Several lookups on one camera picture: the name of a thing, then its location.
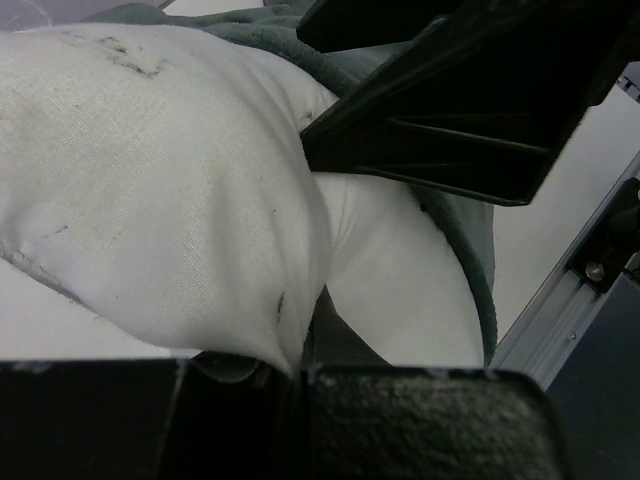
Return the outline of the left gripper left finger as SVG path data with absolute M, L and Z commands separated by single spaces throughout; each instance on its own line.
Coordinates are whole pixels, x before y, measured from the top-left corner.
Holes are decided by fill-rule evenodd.
M 228 385 L 266 388 L 289 381 L 270 364 L 236 354 L 202 352 L 192 358 L 192 365 L 208 378 Z

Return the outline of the zebra and green pillowcase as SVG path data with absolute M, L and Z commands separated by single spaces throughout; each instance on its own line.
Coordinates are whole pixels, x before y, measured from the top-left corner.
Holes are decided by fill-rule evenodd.
M 306 34 L 344 24 L 349 34 L 388 33 L 367 10 L 354 17 L 322 13 L 319 1 L 265 1 L 259 7 L 175 16 L 129 3 L 92 16 L 103 24 L 184 27 L 273 54 L 330 92 L 327 106 L 305 108 L 298 137 L 306 161 L 337 211 L 336 256 L 322 296 L 359 331 L 380 321 L 377 354 L 409 361 L 402 334 L 417 343 L 418 361 L 489 365 L 498 344 L 493 300 L 494 208 L 439 190 L 437 167 L 471 157 L 456 122 L 468 102 L 447 99 L 447 70 L 458 56 L 424 53 L 445 32 L 438 14 L 405 41 L 324 52 Z

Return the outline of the white pillow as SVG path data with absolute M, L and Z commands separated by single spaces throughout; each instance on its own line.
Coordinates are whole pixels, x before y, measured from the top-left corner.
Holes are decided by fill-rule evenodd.
M 396 365 L 479 367 L 479 310 L 399 182 L 311 173 L 334 103 L 271 53 L 173 26 L 1 36 L 1 255 L 133 336 L 286 374 L 328 290 Z

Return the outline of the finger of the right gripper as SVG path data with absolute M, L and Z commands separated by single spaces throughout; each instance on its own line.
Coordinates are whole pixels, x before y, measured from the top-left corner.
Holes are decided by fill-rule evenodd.
M 450 13 L 448 0 L 324 0 L 296 27 L 300 41 L 327 53 L 413 39 Z
M 302 132 L 316 172 L 529 204 L 630 60 L 626 9 L 450 9 Z

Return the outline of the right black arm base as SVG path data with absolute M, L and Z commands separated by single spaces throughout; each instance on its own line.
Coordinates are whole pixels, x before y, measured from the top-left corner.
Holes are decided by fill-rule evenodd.
M 599 294 L 621 275 L 639 283 L 639 179 L 625 180 L 568 263 Z

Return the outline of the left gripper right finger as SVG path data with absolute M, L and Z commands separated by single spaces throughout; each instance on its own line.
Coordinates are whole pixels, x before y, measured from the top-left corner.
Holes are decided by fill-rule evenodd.
M 320 293 L 303 347 L 302 370 L 359 372 L 388 369 L 378 355 L 339 315 L 329 289 Z

